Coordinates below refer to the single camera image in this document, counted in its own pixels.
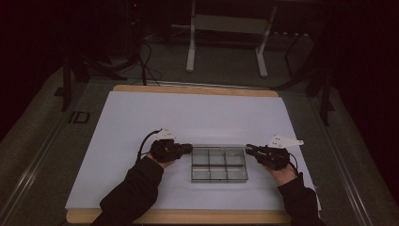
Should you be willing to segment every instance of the glass tray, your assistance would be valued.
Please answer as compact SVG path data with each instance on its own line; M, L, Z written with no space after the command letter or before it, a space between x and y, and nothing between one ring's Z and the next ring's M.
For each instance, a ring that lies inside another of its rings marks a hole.
M245 183L247 179L243 147L194 147L192 183Z

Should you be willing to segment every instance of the black sleeve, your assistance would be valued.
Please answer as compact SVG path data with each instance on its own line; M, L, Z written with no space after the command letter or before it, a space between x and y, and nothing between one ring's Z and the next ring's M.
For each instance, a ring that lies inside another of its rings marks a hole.
M140 218L155 203L163 173L156 162L142 158L129 169L124 181L103 198L103 212L91 225L121 226Z
M318 216L316 193L304 186L302 173L291 182L279 186L279 192L284 199L285 210L291 216L292 226L326 225Z

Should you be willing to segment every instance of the wrist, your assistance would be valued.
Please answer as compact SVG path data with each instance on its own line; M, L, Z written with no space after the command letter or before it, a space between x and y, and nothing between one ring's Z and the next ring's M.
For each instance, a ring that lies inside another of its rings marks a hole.
M161 163L156 161L156 159L152 156L151 153L147 153L146 155L149 159L151 159L152 161L154 161L155 163L157 163L160 167L162 167L162 169L165 169L166 167L170 166L173 162L166 162L166 163Z
M277 186L283 186L296 178L296 172L291 165L280 170L265 168L270 172L270 174L272 174Z

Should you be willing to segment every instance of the white paper sheet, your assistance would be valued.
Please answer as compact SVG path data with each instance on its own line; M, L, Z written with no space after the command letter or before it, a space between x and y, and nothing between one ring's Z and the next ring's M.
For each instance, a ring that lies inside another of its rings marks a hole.
M135 163L144 137L166 126L172 128L178 143L264 146L274 135L296 138L279 97L112 91L66 208L99 208L100 200ZM143 152L152 142L149 138ZM295 155L305 185L313 187L299 147L287 150ZM247 154L246 162L245 184L192 184L191 158L184 155L166 169L152 209L283 209L269 173Z

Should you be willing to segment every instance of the cable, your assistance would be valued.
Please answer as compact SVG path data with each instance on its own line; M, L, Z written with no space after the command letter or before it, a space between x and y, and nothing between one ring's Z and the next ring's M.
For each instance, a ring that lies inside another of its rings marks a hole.
M295 156L293 154L290 153L290 156L292 156L293 159L295 160L295 166L291 162L290 162L290 165L294 168L294 170L296 172L296 175L298 175L299 174L299 172L298 172L298 162L296 161L296 158L295 158Z
M147 59L146 59L146 61L145 61L144 63L143 63L143 60L141 59L141 56L138 58L138 60L140 61L141 67L142 67L141 78L142 78L142 80L143 80L143 85L144 85L144 86L147 86L146 68L147 68L147 63L149 62L150 57L151 57L151 55L152 55L152 49L151 49L151 47L150 47L149 44L147 44L147 43L145 43L145 42L142 42L142 44L145 45L145 46L147 46L147 47L149 48L149 50L150 50L150 53L149 53L149 55L147 56Z
M164 76L164 74L161 73L160 71L155 70L155 69L152 69L152 68L150 68L150 67L147 67L147 71L148 71L149 73L151 73L151 71L153 71L153 72L155 72L155 73L159 73L159 77L158 77L158 78L155 78L156 80L160 80L160 79L162 79L162 77Z
M152 73L150 72L150 70L147 68L147 71L149 72L150 76L152 77L152 79L156 82L156 84L158 84L158 86L160 87L161 85L158 83L158 81L153 77Z
M140 159L141 159L141 155L142 155L141 151L143 150L143 146L144 146L144 144L146 143L147 139L148 139L150 136L152 136L152 135L154 135L154 134L158 134L158 133L161 132L161 131L162 131L162 129L152 131L152 132L150 132L150 133L144 138L143 142L141 142L140 149L138 150L138 153L137 153L136 164L137 164L138 161L140 161Z

